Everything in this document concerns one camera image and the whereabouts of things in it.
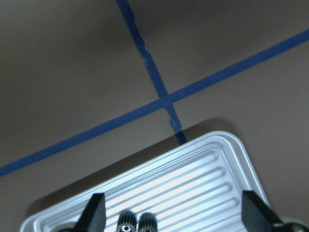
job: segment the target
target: blue tape line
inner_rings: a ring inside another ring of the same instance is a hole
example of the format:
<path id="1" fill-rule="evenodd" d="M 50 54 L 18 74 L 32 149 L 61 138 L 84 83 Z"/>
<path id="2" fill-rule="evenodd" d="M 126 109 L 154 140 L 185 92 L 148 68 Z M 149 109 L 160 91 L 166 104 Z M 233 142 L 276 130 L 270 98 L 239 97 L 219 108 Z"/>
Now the blue tape line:
<path id="1" fill-rule="evenodd" d="M 138 29 L 138 26 L 136 24 L 134 13 L 130 7 L 130 4 L 127 0 L 117 0 L 117 4 L 119 6 L 119 9 L 125 19 L 126 25 L 132 35 L 132 38 L 134 40 L 134 43 L 143 58 L 143 62 L 145 65 L 145 68 L 149 74 L 149 77 L 154 85 L 154 88 L 160 98 L 168 95 L 168 92 L 166 90 L 166 87 L 163 83 L 162 77 L 159 73 L 159 70 L 154 62 L 154 59 L 150 53 L 150 51 L 146 47 L 145 40 L 140 34 L 140 31 Z M 176 138 L 180 145 L 185 144 L 188 142 L 183 129 L 181 122 L 177 116 L 177 113 L 175 111 L 175 108 L 173 105 L 170 105 L 169 107 L 165 108 L 168 114 L 171 117 L 171 126 L 174 130 L 174 133 L 176 135 Z"/>
<path id="2" fill-rule="evenodd" d="M 181 88 L 171 94 L 168 94 L 156 101 L 153 101 L 149 104 L 146 104 L 136 110 L 133 110 L 129 113 L 126 113 L 122 116 L 119 116 L 115 119 L 112 119 L 108 122 L 105 122 L 101 125 L 98 125 L 94 128 L 86 130 L 82 133 L 79 133 L 71 138 L 68 138 L 64 141 L 61 141 L 57 144 L 54 144 L 50 147 L 47 147 L 41 151 L 35 152 L 29 156 L 26 156 L 22 159 L 16 160 L 12 163 L 9 163 L 3 166 L 0 169 L 0 176 L 7 175 L 14 171 L 17 171 L 21 168 L 27 167 L 35 162 L 43 160 L 44 158 L 50 157 L 58 152 L 64 151 L 68 148 L 71 148 L 75 145 L 78 145 L 82 142 L 85 142 L 89 139 L 102 135 L 106 132 L 109 132 L 113 129 L 116 129 L 126 123 L 132 122 L 140 117 L 146 116 L 152 112 L 155 112 L 162 108 L 167 108 L 169 105 L 184 99 L 192 94 L 195 94 L 209 86 L 212 86 L 220 81 L 223 81 L 237 73 L 240 73 L 244 70 L 247 70 L 259 63 L 262 63 L 276 55 L 279 55 L 283 52 L 288 51 L 291 48 L 294 48 L 304 42 L 309 41 L 309 29 L 299 33 L 277 45 L 274 45 L 262 52 L 259 52 L 251 57 L 248 57 L 232 66 L 227 67 L 219 72 L 216 72 L 210 76 L 207 76 L 197 82 L 194 82 L 191 85 L 188 85 L 184 88 Z"/>

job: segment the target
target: metal tray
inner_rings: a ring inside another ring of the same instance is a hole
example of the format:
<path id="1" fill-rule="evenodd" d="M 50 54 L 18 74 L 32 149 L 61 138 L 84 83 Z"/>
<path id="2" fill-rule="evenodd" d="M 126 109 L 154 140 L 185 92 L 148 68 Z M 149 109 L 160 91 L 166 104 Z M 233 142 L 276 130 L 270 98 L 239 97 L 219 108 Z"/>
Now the metal tray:
<path id="1" fill-rule="evenodd" d="M 254 190 L 268 204 L 241 141 L 215 131 L 43 210 L 20 232 L 56 232 L 73 227 L 93 193 L 105 192 L 106 228 L 114 232 L 119 213 L 137 219 L 156 215 L 159 232 L 245 232 L 241 192 Z"/>

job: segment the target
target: floor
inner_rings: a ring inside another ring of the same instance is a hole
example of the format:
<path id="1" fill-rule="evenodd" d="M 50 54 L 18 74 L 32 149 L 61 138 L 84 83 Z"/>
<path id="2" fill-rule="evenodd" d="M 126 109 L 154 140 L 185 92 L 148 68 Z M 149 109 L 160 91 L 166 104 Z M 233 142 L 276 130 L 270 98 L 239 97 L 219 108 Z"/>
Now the floor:
<path id="1" fill-rule="evenodd" d="M 309 224 L 309 2 L 129 4 L 0 2 L 3 231 L 213 130 Z"/>

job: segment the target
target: screw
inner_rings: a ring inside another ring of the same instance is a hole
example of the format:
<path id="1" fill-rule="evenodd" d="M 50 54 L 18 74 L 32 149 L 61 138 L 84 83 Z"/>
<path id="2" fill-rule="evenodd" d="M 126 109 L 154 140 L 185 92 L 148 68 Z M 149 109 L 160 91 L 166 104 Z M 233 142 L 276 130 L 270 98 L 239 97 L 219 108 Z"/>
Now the screw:
<path id="1" fill-rule="evenodd" d="M 299 226 L 299 225 L 293 225 L 293 226 L 292 226 L 292 230 L 293 230 L 293 232 L 305 232 L 305 229 L 302 228 L 302 227 Z"/>

